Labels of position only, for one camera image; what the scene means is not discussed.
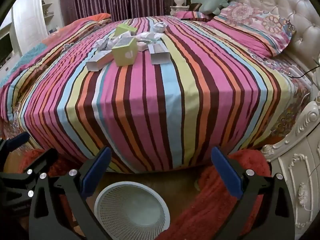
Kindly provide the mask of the floral pink pillow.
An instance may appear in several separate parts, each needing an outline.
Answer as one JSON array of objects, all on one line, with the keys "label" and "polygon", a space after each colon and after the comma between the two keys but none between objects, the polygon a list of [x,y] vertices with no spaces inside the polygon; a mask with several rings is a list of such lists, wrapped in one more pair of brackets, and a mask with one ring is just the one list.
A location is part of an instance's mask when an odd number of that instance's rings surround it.
[{"label": "floral pink pillow", "polygon": [[289,19],[236,1],[206,25],[228,35],[261,58],[279,55],[296,32]]}]

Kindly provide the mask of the far white bedside table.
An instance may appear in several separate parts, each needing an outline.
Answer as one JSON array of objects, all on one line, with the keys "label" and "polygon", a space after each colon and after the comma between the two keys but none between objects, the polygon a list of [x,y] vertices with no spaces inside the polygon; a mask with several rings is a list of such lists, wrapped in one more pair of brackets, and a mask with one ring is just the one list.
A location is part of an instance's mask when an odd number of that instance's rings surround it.
[{"label": "far white bedside table", "polygon": [[170,7],[170,15],[174,16],[179,11],[188,11],[189,6],[171,6]]}]

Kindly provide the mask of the striped colourful bed sheet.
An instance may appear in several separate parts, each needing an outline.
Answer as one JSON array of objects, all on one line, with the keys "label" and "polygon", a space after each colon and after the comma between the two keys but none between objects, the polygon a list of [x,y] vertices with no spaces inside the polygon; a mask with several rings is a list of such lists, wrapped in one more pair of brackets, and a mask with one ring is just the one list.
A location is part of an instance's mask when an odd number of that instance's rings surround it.
[{"label": "striped colourful bed sheet", "polygon": [[110,171],[170,171],[225,153],[273,144],[289,133],[310,89],[289,76],[280,55],[262,60],[204,23],[172,16],[128,20],[139,33],[168,24],[161,41],[171,61],[108,63],[89,72],[95,41],[113,35],[111,22],[64,49],[18,69],[1,88],[1,130],[30,134],[29,149],[55,148],[74,162],[112,148]]}]

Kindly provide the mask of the white mesh waste basket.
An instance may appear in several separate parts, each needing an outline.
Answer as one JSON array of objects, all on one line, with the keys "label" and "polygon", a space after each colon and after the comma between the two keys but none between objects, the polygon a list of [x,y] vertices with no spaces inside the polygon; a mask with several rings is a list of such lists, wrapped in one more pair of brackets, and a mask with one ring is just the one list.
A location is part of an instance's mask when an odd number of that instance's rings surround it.
[{"label": "white mesh waste basket", "polygon": [[132,181],[104,188],[95,200],[94,214],[112,239],[156,239],[170,226],[163,198]]}]

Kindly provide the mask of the white shelf cabinet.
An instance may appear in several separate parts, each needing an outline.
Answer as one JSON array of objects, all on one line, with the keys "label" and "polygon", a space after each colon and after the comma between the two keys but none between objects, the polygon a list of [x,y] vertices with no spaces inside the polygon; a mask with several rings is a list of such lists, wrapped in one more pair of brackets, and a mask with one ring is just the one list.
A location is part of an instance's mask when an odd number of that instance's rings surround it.
[{"label": "white shelf cabinet", "polygon": [[64,26],[60,0],[16,0],[1,25],[1,83]]}]

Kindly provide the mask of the white plastic mailer bag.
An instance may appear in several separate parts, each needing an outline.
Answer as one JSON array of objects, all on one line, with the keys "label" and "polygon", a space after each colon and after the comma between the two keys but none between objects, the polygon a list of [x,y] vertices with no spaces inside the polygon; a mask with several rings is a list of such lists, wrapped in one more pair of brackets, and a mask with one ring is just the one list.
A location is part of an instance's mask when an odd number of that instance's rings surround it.
[{"label": "white plastic mailer bag", "polygon": [[140,34],[137,34],[135,38],[138,42],[145,42],[147,44],[156,43],[159,39],[161,39],[163,33],[154,33],[151,31],[146,31]]}]

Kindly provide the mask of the small paper ball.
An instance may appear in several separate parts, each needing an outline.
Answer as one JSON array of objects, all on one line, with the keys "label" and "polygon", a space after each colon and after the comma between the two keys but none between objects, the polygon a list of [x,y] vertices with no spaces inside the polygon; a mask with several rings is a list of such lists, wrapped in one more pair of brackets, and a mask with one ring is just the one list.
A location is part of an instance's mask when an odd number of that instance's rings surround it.
[{"label": "small paper ball", "polygon": [[157,22],[153,25],[152,31],[155,33],[164,33],[168,24],[165,22]]}]

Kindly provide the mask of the green cube box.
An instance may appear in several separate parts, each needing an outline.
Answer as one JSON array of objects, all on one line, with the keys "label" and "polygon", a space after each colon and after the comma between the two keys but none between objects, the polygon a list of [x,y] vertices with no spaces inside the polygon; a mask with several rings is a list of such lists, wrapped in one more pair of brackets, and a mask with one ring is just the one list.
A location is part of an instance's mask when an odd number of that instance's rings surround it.
[{"label": "green cube box", "polygon": [[123,37],[112,48],[114,61],[118,67],[133,65],[137,53],[138,46],[135,37]]}]

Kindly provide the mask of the white cosmetic box with text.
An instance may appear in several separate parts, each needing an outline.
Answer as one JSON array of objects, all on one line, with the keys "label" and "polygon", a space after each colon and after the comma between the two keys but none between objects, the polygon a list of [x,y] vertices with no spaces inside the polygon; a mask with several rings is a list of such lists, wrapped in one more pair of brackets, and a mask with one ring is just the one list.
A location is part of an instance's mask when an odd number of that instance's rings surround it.
[{"label": "white cosmetic box with text", "polygon": [[89,72],[98,72],[102,70],[108,63],[113,61],[113,59],[114,57],[111,50],[99,51],[87,61],[87,70]]}]

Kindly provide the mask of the small white flat box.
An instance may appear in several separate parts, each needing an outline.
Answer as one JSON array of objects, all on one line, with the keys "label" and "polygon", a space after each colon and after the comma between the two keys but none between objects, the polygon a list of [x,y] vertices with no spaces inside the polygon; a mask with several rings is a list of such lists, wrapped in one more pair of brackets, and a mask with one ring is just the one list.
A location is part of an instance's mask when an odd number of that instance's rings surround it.
[{"label": "small white flat box", "polygon": [[138,51],[140,51],[140,52],[143,52],[143,51],[146,51],[149,49],[148,44],[145,42],[141,42],[141,41],[137,42],[137,48],[138,48]]}]

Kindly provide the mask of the large white paper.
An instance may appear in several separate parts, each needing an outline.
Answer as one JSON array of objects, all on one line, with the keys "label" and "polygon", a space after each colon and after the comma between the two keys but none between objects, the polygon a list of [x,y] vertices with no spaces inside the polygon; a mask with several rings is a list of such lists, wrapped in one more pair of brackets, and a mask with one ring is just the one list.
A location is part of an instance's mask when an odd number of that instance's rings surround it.
[{"label": "large white paper", "polygon": [[129,31],[126,31],[118,36],[115,34],[110,35],[95,41],[92,48],[96,48],[98,51],[112,50],[112,48],[119,42],[122,38],[132,37]]}]

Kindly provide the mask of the red fluffy rug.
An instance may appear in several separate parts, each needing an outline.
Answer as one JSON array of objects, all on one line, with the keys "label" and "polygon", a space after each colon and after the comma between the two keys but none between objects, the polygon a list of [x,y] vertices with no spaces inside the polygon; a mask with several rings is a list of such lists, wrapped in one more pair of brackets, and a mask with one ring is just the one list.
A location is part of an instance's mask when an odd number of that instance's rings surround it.
[{"label": "red fluffy rug", "polygon": [[[26,152],[19,159],[17,173],[23,171],[44,150]],[[253,169],[259,176],[270,177],[270,167],[265,157],[257,150],[240,150],[228,156],[240,163],[244,169]],[[60,156],[50,168],[49,175],[65,175],[75,168],[69,160]],[[106,172],[98,189],[121,181],[134,181],[155,190],[166,202],[171,218],[167,230],[156,239],[212,239],[235,207],[237,198],[226,189],[213,165],[198,166],[173,172],[144,174],[122,174]],[[248,233],[259,211],[262,196],[257,196],[241,235]]]}]

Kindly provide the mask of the tufted cream headboard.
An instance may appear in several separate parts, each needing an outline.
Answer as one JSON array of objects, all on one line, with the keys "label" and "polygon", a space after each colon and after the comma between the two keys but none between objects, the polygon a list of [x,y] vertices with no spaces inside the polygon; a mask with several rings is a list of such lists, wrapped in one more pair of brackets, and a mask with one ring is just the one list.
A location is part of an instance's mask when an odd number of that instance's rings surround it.
[{"label": "tufted cream headboard", "polygon": [[289,45],[281,52],[307,72],[319,57],[319,14],[310,0],[236,0],[254,9],[286,18],[295,27]]}]

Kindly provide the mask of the folded pink orange quilt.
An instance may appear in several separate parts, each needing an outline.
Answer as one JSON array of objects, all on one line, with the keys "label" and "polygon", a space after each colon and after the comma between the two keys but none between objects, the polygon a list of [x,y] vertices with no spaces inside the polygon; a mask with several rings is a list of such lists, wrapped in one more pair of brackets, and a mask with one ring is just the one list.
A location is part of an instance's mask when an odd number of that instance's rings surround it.
[{"label": "folded pink orange quilt", "polygon": [[33,65],[40,61],[49,51],[54,48],[64,49],[65,44],[71,45],[85,37],[90,32],[111,23],[111,14],[100,13],[76,20],[69,25],[50,34],[31,50],[20,57],[7,74],[1,77],[1,88],[10,80],[11,76],[21,67]]}]

